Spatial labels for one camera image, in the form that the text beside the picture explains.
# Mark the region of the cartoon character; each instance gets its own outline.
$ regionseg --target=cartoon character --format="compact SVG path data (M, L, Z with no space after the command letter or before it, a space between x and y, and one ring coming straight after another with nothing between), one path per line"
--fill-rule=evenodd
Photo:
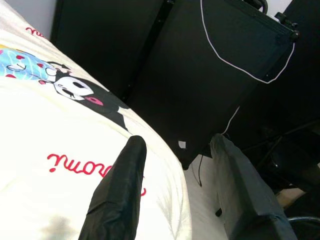
M37 80L40 84L52 84L55 91L89 109L103 115L127 130L119 107L128 109L111 92L82 78L71 76L65 65L53 61L45 62L20 50L0 45L0 76L21 80Z
M0 76L50 81L52 77L47 71L55 71L55 68L32 54L0 45Z

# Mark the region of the black furniture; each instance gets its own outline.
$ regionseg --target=black furniture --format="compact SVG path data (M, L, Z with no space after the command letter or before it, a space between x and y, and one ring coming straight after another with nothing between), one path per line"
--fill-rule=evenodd
M276 136L320 117L318 0L293 0L285 11L301 35L286 70L271 84L217 58L206 39L200 0L58 2L52 42L127 100L184 168L204 147L210 152L211 136L225 130L239 105L227 133L241 149L267 139L265 127ZM274 77L288 59L286 27L242 0L203 0L203 13L221 57L262 80ZM268 150L246 154L258 162Z
M319 124L316 119L279 135L266 128L266 140L242 149L274 193L289 188L309 192L320 184Z
M203 16L225 60L266 82L283 68L293 46L292 30L242 0L204 0ZM266 84L217 57L206 37L201 1L177 1L127 104L187 169L257 85Z
M147 147L132 136L95 189L79 240L134 240Z
M163 17L157 18L162 5L163 0L58 0L51 42L121 97L154 22Z
M231 141L216 134L210 143L214 181L230 240L297 240L272 190Z

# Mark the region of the white blanket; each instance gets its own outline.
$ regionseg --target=white blanket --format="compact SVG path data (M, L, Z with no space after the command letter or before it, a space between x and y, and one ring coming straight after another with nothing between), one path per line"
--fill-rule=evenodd
M191 239L170 148L3 0L0 102L1 240L77 240L95 188L132 135L147 144L136 240Z

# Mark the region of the black cord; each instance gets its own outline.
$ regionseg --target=black cord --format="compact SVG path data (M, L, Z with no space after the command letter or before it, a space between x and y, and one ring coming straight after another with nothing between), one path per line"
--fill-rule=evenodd
M204 156L202 155L201 160L200 160L200 164L199 164L199 169L198 169L198 178L199 178L199 186L200 187L202 187L202 182L201 182L201 179L200 179L200 167L201 167L203 158L204 158Z
M202 182L201 182L201 179L200 179L200 166L201 166L203 157L204 157L204 156L202 155L201 160L200 160L200 164L199 164L199 169L198 169L199 181L198 181L198 179L197 179L197 177L196 177L196 174L195 174L195 171L194 171L194 165L191 163L191 168L192 168L192 173L193 173L194 179L196 180L196 182L198 183L198 185L199 185L200 187L202 187Z
M260 0L260 3L262 4L262 12L264 14L267 14L267 12L268 12L268 2L267 2L267 0Z

